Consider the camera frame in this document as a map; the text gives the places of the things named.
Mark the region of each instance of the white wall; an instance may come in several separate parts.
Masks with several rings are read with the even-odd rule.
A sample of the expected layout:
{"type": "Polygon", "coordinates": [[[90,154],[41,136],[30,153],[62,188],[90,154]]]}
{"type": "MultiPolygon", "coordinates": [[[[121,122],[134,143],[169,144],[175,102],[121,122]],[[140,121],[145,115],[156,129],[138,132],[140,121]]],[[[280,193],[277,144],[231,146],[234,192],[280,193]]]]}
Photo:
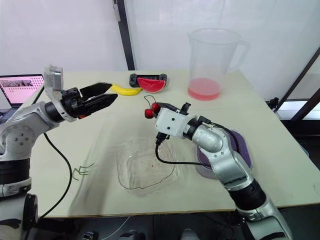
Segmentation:
{"type": "Polygon", "coordinates": [[[281,98],[320,44],[320,0],[126,0],[136,68],[188,68],[187,33],[226,28],[251,45],[240,67],[266,100],[281,98]]]}
{"type": "Polygon", "coordinates": [[[0,75],[124,71],[127,64],[111,0],[1,0],[0,75]]]}

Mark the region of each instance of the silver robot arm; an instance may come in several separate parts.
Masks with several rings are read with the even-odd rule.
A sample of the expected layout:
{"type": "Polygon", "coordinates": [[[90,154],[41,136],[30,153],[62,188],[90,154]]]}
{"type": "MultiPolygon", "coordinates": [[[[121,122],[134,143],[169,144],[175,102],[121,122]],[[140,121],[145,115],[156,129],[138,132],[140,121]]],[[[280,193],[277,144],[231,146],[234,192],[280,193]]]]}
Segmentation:
{"type": "Polygon", "coordinates": [[[252,239],[293,239],[285,219],[252,176],[241,155],[233,150],[229,135],[223,129],[208,126],[211,121],[203,116],[197,119],[188,114],[189,103],[181,109],[167,103],[156,104],[159,106],[153,111],[155,128],[159,131],[156,144],[174,136],[198,145],[234,200],[252,239]]]}
{"type": "Polygon", "coordinates": [[[111,105],[117,94],[104,94],[112,85],[96,83],[78,91],[63,90],[61,67],[44,71],[44,89],[50,102],[38,102],[15,113],[0,125],[0,239],[21,238],[38,220],[37,196],[28,194],[31,150],[39,135],[111,105]]]}

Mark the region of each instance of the laptop screen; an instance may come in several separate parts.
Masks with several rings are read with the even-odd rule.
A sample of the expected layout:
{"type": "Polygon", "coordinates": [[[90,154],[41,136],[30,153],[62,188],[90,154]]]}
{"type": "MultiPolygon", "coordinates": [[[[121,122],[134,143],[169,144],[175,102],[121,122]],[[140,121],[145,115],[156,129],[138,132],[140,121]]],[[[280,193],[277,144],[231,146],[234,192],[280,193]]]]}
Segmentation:
{"type": "Polygon", "coordinates": [[[41,74],[0,76],[0,88],[11,107],[19,107],[44,83],[41,74]]]}

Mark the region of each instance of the toy watermelon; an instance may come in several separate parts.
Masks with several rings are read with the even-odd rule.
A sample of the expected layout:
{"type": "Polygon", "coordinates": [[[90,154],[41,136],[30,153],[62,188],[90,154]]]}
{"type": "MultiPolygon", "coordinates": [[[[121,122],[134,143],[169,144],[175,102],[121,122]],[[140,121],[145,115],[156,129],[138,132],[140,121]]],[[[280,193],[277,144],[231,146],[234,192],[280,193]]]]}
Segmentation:
{"type": "Polygon", "coordinates": [[[138,77],[137,81],[140,88],[151,94],[161,91],[166,85],[166,81],[164,80],[148,79],[143,77],[138,77]]]}

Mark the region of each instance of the wooden tabletop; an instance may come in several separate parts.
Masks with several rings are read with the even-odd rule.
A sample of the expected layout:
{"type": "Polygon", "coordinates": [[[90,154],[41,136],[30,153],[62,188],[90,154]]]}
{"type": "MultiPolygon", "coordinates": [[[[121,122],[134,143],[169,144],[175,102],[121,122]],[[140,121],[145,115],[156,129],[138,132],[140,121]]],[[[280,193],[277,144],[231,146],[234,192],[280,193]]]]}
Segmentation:
{"type": "MultiPolygon", "coordinates": [[[[96,82],[129,86],[131,71],[66,72],[64,89],[83,88],[96,82]]],[[[320,202],[320,172],[299,144],[267,107],[241,72],[227,75],[220,96],[209,102],[187,94],[188,71],[139,71],[140,74],[166,73],[169,82],[153,96],[157,102],[181,107],[191,103],[190,113],[241,133],[253,162],[253,175],[278,207],[320,202]]],[[[223,211],[235,208],[227,191],[217,180],[202,177],[194,166],[177,166],[176,179],[142,194],[129,192],[118,179],[117,154],[129,140],[154,138],[154,119],[144,118],[148,107],[141,92],[119,95],[108,108],[75,122],[63,122],[48,132],[52,142],[69,159],[72,168],[94,165],[88,175],[73,180],[65,199],[51,217],[115,216],[150,213],[223,211]]],[[[43,93],[39,101],[48,101],[43,93]]],[[[184,161],[195,160],[195,147],[187,139],[170,139],[170,146],[184,161]]],[[[69,173],[64,160],[43,136],[31,155],[31,193],[38,196],[39,215],[63,194],[69,173]]]]}

